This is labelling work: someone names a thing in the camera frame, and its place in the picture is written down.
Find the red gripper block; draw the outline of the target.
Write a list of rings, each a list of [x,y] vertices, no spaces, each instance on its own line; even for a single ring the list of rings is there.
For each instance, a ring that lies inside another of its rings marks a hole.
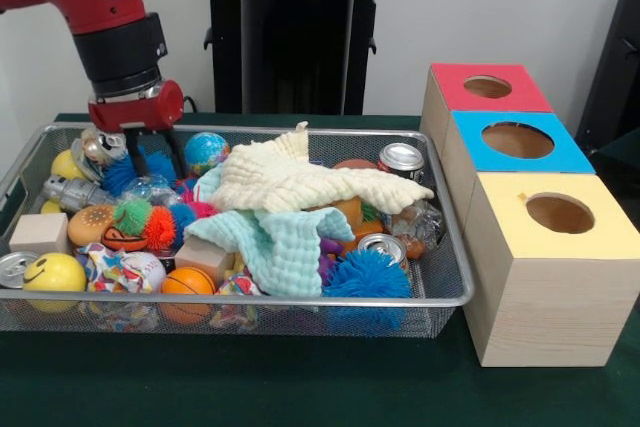
[[[138,176],[147,176],[148,168],[138,146],[138,132],[129,129],[144,128],[150,131],[167,130],[167,144],[177,175],[187,175],[184,152],[176,137],[174,124],[183,116],[184,100],[180,86],[173,80],[161,80],[148,89],[88,103],[94,125],[108,133],[123,133],[126,148]]]

